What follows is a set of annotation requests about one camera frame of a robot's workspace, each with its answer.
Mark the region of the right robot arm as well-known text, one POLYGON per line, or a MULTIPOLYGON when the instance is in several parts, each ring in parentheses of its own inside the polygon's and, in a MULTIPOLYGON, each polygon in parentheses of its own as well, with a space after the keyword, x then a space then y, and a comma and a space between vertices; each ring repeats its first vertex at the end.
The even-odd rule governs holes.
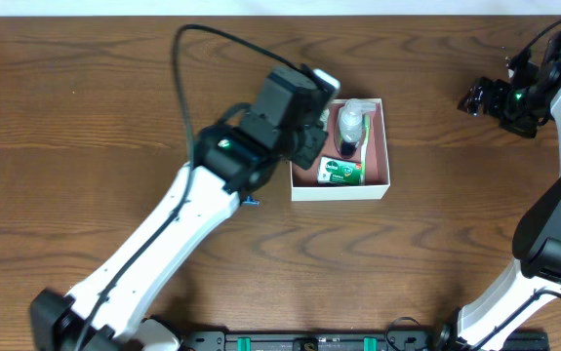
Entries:
POLYGON ((540 63, 532 63, 530 49, 524 48, 507 68, 506 81, 478 78, 459 110, 495 117, 501 128, 526 138, 554 122, 560 173, 517 224, 512 260, 444 325, 438 350, 502 350, 527 319, 561 299, 561 31, 549 39, 540 63))

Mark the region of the clear pump sanitizer bottle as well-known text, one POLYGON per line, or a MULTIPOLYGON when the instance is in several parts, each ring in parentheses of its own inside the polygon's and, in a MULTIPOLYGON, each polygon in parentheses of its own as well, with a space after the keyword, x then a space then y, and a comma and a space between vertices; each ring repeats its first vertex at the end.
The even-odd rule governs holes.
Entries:
POLYGON ((353 98, 340 109, 335 142, 338 153, 343 159, 350 159, 357 150, 360 151, 364 135, 363 114, 368 113, 371 116, 377 107, 375 102, 353 98))

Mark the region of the white Pantene tube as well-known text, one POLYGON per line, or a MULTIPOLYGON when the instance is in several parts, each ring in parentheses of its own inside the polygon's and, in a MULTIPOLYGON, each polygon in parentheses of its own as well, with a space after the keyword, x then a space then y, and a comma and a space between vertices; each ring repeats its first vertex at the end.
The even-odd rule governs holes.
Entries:
POLYGON ((320 115, 320 122, 322 123, 322 129, 324 131, 328 130, 329 117, 330 117, 330 110, 326 108, 320 115))

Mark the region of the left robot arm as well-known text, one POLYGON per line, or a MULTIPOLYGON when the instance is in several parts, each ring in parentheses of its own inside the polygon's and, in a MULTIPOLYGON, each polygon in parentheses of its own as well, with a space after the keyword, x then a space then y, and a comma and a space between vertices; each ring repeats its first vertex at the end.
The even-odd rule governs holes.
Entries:
POLYGON ((200 131, 194 154, 138 229, 99 269, 29 307, 38 350, 178 350, 174 331, 146 312, 195 248, 264 186, 283 158, 308 169, 327 132, 320 116, 340 82, 321 69, 276 66, 254 104, 232 106, 200 131))

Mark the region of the blue disposable razor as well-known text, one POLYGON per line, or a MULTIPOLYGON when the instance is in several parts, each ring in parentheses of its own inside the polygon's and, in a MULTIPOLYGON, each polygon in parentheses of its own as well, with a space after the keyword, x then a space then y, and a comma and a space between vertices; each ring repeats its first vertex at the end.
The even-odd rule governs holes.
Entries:
POLYGON ((254 199, 252 196, 247 196, 242 201, 243 206, 255 206, 255 207, 257 207, 259 204, 260 204, 260 202, 256 199, 254 199))

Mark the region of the green Dettol soap bar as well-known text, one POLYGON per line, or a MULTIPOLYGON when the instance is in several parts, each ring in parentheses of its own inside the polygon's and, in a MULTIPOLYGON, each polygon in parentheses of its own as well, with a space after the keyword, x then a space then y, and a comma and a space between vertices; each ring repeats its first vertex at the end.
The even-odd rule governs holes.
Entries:
POLYGON ((362 164, 323 156, 320 159, 317 182, 345 186, 363 185, 365 180, 362 164))

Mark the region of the green white toothbrush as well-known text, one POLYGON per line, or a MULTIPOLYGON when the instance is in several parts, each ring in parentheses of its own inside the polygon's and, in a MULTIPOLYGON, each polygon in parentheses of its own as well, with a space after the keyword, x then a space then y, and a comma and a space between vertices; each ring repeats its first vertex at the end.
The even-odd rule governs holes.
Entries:
POLYGON ((361 174, 360 185, 366 184, 366 164, 367 164, 367 151, 370 135, 371 116, 368 113, 363 114, 363 140, 360 148, 360 161, 361 161, 361 174))

